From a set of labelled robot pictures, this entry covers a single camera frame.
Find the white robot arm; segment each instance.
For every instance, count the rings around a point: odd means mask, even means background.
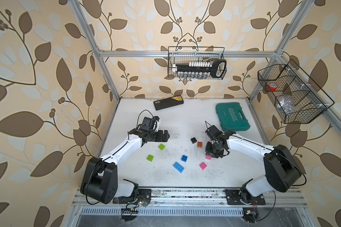
[[[81,193],[105,204],[114,197],[134,196],[137,184],[128,180],[118,181],[117,167],[145,143],[167,142],[168,131],[163,133],[158,130],[159,125],[157,116],[145,117],[143,123],[131,130],[127,138],[114,150],[100,159],[93,157],[89,160],[81,184]],[[212,143],[207,142],[206,155],[222,158],[230,153],[229,149],[233,149],[264,164],[265,174],[250,179],[240,188],[240,201],[244,204],[252,203],[257,196],[268,191],[286,192],[302,174],[289,150],[282,145],[273,147],[257,143],[230,130],[223,133],[214,125],[206,130],[206,134],[212,140]]]

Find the leaf pattern wallpaper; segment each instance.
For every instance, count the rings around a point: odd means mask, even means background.
[[[99,48],[273,51],[301,0],[79,0]]]
[[[63,224],[115,107],[67,1],[0,1],[0,226]]]
[[[316,0],[292,37],[285,52],[336,102],[331,108],[341,116],[341,0]],[[282,124],[264,92],[254,101],[255,109],[273,145],[290,149],[306,174],[302,193],[322,227],[341,227],[341,136],[319,116],[307,125]]]
[[[266,66],[265,58],[226,58],[223,80],[180,79],[169,75],[167,61],[160,58],[105,58],[121,97],[168,98],[245,98],[257,83],[257,71]]]

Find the black case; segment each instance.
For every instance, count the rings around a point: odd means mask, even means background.
[[[165,98],[158,101],[154,101],[155,110],[161,110],[168,107],[174,107],[179,104],[183,104],[184,101],[181,96],[174,96],[171,98]]]

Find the yellow label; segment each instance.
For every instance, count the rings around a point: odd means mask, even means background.
[[[177,100],[177,101],[182,101],[182,97],[181,96],[176,96],[176,97],[172,97],[173,99]]]

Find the wire basket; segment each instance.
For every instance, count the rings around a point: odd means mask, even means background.
[[[223,79],[226,60],[223,47],[168,47],[168,77]]]
[[[287,64],[275,64],[259,70],[258,80],[283,123],[308,124],[335,102],[300,68],[309,77],[310,84],[304,82],[295,73],[297,64],[294,61],[291,63],[291,61]],[[316,90],[322,91],[323,93],[320,94],[324,94],[330,102],[325,103],[319,98]]]

